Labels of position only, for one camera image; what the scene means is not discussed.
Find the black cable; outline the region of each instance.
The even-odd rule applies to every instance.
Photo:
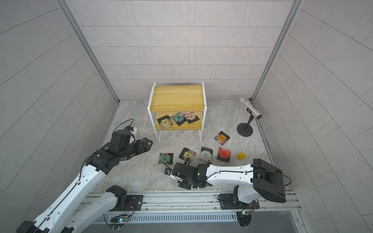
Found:
[[[129,119],[129,120],[126,120],[125,122],[122,122],[120,125],[117,126],[117,128],[118,128],[119,126],[121,126],[122,124],[126,123],[127,121],[130,121],[130,120],[132,120],[131,123],[129,124],[129,126],[131,126],[131,125],[132,125],[132,122],[134,121],[133,118],[132,118],[132,119]]]
[[[49,215],[51,215],[53,213],[53,211],[63,202],[63,200],[65,200],[65,198],[71,193],[71,191],[75,188],[75,186],[77,185],[78,183],[75,183],[74,187],[72,187],[72,189],[66,194],[66,196],[64,196],[64,198],[60,201],[60,203],[58,203],[56,205],[56,207],[54,207],[54,209],[47,215],[46,218],[44,218],[44,220],[39,224],[39,226],[37,228],[35,228],[35,230],[32,232],[32,233],[35,233],[35,231],[43,224],[43,222],[45,222]]]
[[[106,223],[106,225],[107,225],[110,229],[112,229],[112,227],[110,227],[109,224],[108,224],[107,221],[106,221],[105,214],[103,214],[103,216],[104,216],[104,219],[105,219],[105,223]]]
[[[277,175],[280,175],[280,176],[285,176],[286,178],[288,178],[290,180],[290,182],[288,184],[285,184],[284,186],[287,186],[287,185],[291,184],[291,182],[292,182],[291,178],[286,176],[286,175],[276,173],[276,172],[273,172],[273,171],[266,171],[266,172],[270,172],[270,173],[277,174]]]

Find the yellow block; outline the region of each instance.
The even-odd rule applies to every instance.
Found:
[[[237,158],[238,158],[238,160],[241,160],[241,159],[243,159],[243,158],[246,158],[246,155],[245,155],[245,153],[239,153],[239,154],[237,155]]]
[[[168,115],[169,117],[171,117],[175,113],[177,113],[177,112],[176,111],[159,112],[159,113],[157,113],[157,118],[161,118],[165,115]],[[168,128],[162,129],[162,130],[197,130],[197,129],[202,129],[202,112],[195,112],[195,114],[199,118],[199,120],[196,121],[196,122],[193,122],[193,123],[190,123],[190,124],[188,122],[184,122],[184,124],[182,124],[181,126],[178,126],[175,123],[175,121],[172,120],[173,125],[168,127]],[[156,130],[161,130],[161,128],[159,127],[159,123],[157,121],[157,118],[156,118]]]
[[[155,86],[150,111],[152,113],[172,111],[173,114],[204,111],[202,85]]]

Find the wire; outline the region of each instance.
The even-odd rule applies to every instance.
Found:
[[[105,214],[103,214],[103,216],[104,216],[104,219],[105,219],[105,223],[106,223],[106,225],[107,225],[110,229],[112,229],[112,227],[110,227],[109,224],[108,224],[107,221],[106,221]]]
[[[291,182],[292,182],[290,177],[288,177],[286,175],[283,175],[283,174],[280,174],[280,173],[276,173],[276,172],[273,172],[273,171],[267,171],[267,170],[255,170],[255,171],[266,171],[266,172],[270,172],[270,173],[277,174],[277,175],[280,175],[280,176],[285,176],[286,178],[288,178],[290,180],[290,182],[285,184],[284,186],[287,186],[287,185],[291,184]]]
[[[132,122],[134,121],[133,118],[132,118],[132,119],[129,119],[129,120],[126,120],[125,122],[122,122],[120,125],[117,126],[117,128],[118,128],[119,126],[121,126],[122,124],[126,123],[127,121],[130,121],[130,120],[132,120],[131,123],[129,124],[129,126],[131,126],[131,125],[132,125]]]

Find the table leg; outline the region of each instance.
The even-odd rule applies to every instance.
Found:
[[[157,130],[156,130],[156,125],[154,124],[153,117],[150,112],[150,108],[148,108],[148,113],[149,113],[151,124],[153,125],[154,133],[156,134],[157,142],[160,142],[160,138],[158,137]]]

